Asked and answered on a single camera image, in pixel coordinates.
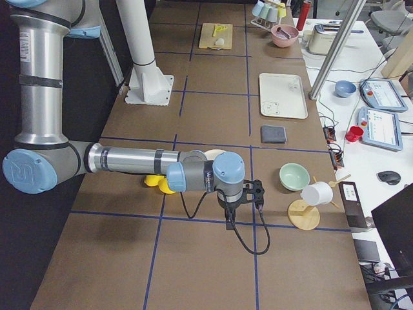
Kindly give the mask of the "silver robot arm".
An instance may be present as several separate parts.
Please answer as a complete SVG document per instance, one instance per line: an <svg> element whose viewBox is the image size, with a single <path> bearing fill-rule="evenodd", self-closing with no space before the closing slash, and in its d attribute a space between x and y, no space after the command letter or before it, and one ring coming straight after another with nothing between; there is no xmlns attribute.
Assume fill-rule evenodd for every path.
<svg viewBox="0 0 413 310"><path fill-rule="evenodd" d="M22 129L3 160L3 174L16 189L39 194L87 172L162 176L176 192L215 192L228 229L247 200L245 165L234 152L208 160L199 151L104 147L71 141L62 132L63 39L97 38L116 82L117 56L98 1L11 1L19 27Z"/></svg>

